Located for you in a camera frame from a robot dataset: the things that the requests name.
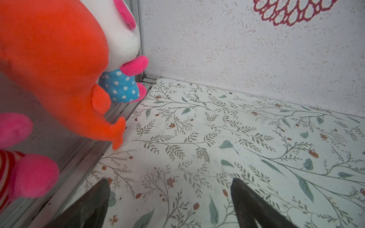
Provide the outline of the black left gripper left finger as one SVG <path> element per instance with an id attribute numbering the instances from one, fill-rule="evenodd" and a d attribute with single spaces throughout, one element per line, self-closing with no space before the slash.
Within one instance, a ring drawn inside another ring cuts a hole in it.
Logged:
<path id="1" fill-rule="evenodd" d="M 107 179 L 100 180 L 45 228 L 101 228 L 110 193 Z"/>

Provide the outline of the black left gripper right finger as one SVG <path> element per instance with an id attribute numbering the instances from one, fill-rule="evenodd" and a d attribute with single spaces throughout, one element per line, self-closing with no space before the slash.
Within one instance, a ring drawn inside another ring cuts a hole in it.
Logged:
<path id="1" fill-rule="evenodd" d="M 232 181 L 231 197 L 240 228 L 297 228 L 238 178 Z"/>

